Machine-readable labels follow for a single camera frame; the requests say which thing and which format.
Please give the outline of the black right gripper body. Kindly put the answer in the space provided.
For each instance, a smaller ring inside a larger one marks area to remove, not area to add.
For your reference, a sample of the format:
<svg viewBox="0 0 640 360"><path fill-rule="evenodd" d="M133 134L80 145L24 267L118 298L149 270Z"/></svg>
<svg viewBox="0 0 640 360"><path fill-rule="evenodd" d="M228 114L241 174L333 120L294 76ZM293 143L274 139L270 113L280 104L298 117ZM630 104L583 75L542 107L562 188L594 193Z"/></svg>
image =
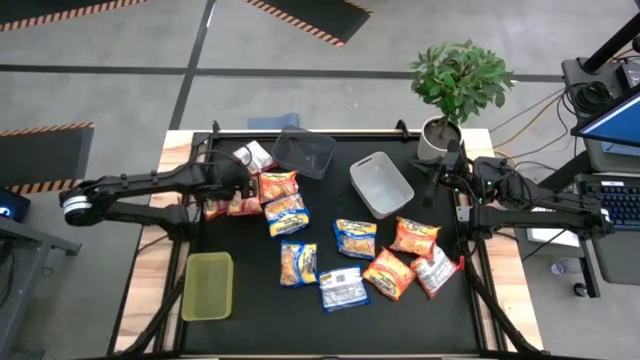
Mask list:
<svg viewBox="0 0 640 360"><path fill-rule="evenodd" d="M447 144L446 153L437 162L433 177L438 185L470 187L473 182L473 161L466 156L464 147L455 140Z"/></svg>

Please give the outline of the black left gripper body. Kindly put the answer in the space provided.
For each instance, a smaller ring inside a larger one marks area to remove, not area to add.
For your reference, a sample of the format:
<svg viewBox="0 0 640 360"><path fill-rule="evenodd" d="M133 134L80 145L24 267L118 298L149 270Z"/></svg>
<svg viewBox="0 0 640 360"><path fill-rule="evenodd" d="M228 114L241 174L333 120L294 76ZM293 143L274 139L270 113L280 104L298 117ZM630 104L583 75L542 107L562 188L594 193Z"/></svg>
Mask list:
<svg viewBox="0 0 640 360"><path fill-rule="evenodd" d="M210 180L206 185L206 196L215 200L231 200L250 180L246 166L237 158L212 155L209 162Z"/></svg>

